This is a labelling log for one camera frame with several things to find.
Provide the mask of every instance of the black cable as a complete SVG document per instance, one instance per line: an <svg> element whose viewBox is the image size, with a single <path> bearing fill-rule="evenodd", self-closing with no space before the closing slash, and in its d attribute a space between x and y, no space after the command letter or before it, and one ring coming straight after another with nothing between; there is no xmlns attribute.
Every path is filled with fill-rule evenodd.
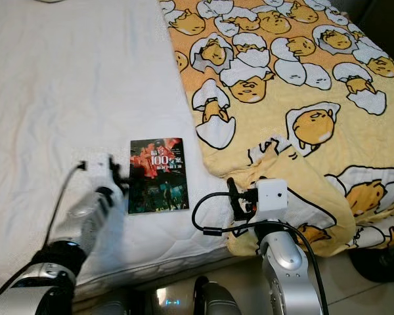
<svg viewBox="0 0 394 315"><path fill-rule="evenodd" d="M70 182L70 180L72 179L73 174L74 174L78 169L83 169L83 170L85 170L85 169L86 169L86 162L83 161L83 162L81 162L79 165L76 165L76 166L73 167L73 168L70 170L70 172L66 175L66 179L64 180L63 185L61 186L61 189L60 189L60 193L59 193L59 195L58 195L57 202L56 202L56 204L55 204L55 206L54 206L53 216L51 217L50 223L48 224L47 234L45 235L44 243L43 243L41 249L46 248L46 246L48 245L48 241L49 241L49 238L50 238L51 229L53 228L54 221L55 221L55 218L56 218L56 216L57 216L58 208L60 207L60 203L61 203L62 198L63 198L63 196L64 196L64 193L65 193L65 191L66 191L66 189L67 189L67 185L68 185L68 183Z"/></svg>
<svg viewBox="0 0 394 315"><path fill-rule="evenodd" d="M314 272L315 272L315 278L316 278L317 284L318 284L318 290L319 290L319 293L320 293L321 306L322 306L322 313L323 313L323 315L328 315L329 313L328 313L327 299L326 299L324 286L322 284L320 268L318 267L318 263L317 263L317 259L315 258L314 251L311 248L311 246L309 245L308 240L302 234L302 232L299 231L297 228L294 228L292 225L289 225L289 224L283 223L283 222L277 222L277 221L261 221L261 222L245 223L245 224L241 224L239 226L234 226L232 228L216 228L216 227L212 227L212 226L201 227L196 222L197 210L198 210L199 206L201 206L201 204L203 202L205 202L207 199L215 197L215 196L236 197L236 194L231 194L229 192L214 192L214 193L211 193L211 194L208 194L208 195L204 196L196 204L196 206L194 207L194 210L192 211L191 221L192 221L192 224L194 225L194 227L197 230L200 230L200 231L202 231L203 233L205 233L207 235L214 235L214 236L220 236L222 233L232 232L232 231L236 231L236 230L242 230L242 229L245 229L245 228L253 228L254 226L257 226L257 225L260 225L260 224L276 225L276 226L281 226L281 227L284 227L284 228L287 228L287 229L291 230L292 232L294 232L295 234L297 234L301 238L302 242L304 243L305 247L308 250L309 258L310 258L310 260L311 260L311 262L313 264L313 268L314 268ZM245 196L245 194L238 194L238 196L240 198L243 198Z"/></svg>
<svg viewBox="0 0 394 315"><path fill-rule="evenodd" d="M73 174L78 170L78 169L86 169L86 162L82 161L79 165L76 165L75 167L73 167L70 172L67 174L66 179L64 180L64 183L62 185L62 188L60 190L60 194L58 195L58 199L57 199L57 203L55 205L54 208L54 212L53 212L53 217L50 220L50 223L48 225L48 229L47 229L47 234L45 236L45 240L44 240L44 244L41 248L44 249L46 248L47 244L48 244L48 240L49 240L49 236L51 233L51 229L53 228L53 224L56 218L56 214L58 211L58 208L60 207L60 203L61 200L64 196L64 192L67 189L67 185L70 182L70 179L73 177ZM26 269L28 269L28 267L30 266L30 262L28 264L26 264L25 266L23 266L21 269L19 269L9 280L7 280L1 287L0 287L0 295L3 294L3 292L10 286L10 284L12 284Z"/></svg>

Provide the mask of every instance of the white bedsheet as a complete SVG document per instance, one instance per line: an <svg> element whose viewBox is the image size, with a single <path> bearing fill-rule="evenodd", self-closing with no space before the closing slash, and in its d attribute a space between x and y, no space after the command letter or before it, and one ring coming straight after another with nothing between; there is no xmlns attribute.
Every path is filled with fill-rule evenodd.
<svg viewBox="0 0 394 315"><path fill-rule="evenodd" d="M41 247L60 185L77 158L109 152L128 168L130 140L158 137L184 138L192 207L207 193L227 189L203 166L155 0L0 0L0 285ZM82 176L75 176L60 218L87 189ZM201 212L206 225L231 220L226 198ZM182 257L225 256L219 254L225 239L203 236L190 216L110 218L79 283L100 278L98 286L110 287L130 281L128 270L136 277L151 270L155 278L159 269L147 267L172 272Z"/></svg>

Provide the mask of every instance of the yellow fabric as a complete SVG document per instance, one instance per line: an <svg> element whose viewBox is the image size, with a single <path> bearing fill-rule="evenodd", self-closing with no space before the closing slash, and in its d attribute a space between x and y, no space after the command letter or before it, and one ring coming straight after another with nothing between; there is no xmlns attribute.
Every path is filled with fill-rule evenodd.
<svg viewBox="0 0 394 315"><path fill-rule="evenodd" d="M312 204L334 220L319 227L312 218L302 222L303 215L288 220L318 255L362 247L357 240L364 227L394 216L394 62L379 56L385 53L335 8L313 0L266 8L256 18L246 10L225 13L231 3L233 9L253 11L266 5L262 0L161 1L206 167L218 177L233 177L242 188L260 177L285 179L297 204ZM234 39L241 33L260 36L266 47L255 43L258 37ZM281 46L276 42L280 58L272 53L279 37L284 38ZM281 47L289 51L282 54ZM268 68L264 57L254 65L250 54L238 55L248 51L256 56L269 51ZM368 61L369 54L376 58ZM233 85L241 74L231 68L248 71L250 79ZM304 73L306 79L298 77ZM256 83L250 96L244 94L252 87L239 86L245 81ZM354 217L352 210L359 214ZM367 245L394 243L394 226L381 229L384 241L365 236ZM255 243L250 233L231 234L228 247L235 255L254 255Z"/></svg>

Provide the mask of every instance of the book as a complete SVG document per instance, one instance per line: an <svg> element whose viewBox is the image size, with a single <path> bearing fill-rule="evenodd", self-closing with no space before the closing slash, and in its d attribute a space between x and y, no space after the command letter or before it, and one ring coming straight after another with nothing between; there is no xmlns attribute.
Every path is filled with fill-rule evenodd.
<svg viewBox="0 0 394 315"><path fill-rule="evenodd" d="M131 141L129 213L189 209L183 140Z"/></svg>

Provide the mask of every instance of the bedsheet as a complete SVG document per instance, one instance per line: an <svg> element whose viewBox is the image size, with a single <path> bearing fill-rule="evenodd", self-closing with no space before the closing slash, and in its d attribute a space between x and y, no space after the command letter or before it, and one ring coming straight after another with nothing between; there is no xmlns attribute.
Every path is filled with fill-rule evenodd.
<svg viewBox="0 0 394 315"><path fill-rule="evenodd" d="M329 0L160 4L209 171L286 179L271 219L318 255L394 244L394 60Z"/></svg>
<svg viewBox="0 0 394 315"><path fill-rule="evenodd" d="M41 247L78 159L108 152L128 168L130 140L155 137L184 139L191 207L227 189L202 163L157 2L0 1L0 285ZM56 223L86 184L75 175ZM227 198L218 198L199 220L225 226L229 213ZM93 295L229 257L225 246L225 238L196 232L190 211L112 215L78 292Z"/></svg>

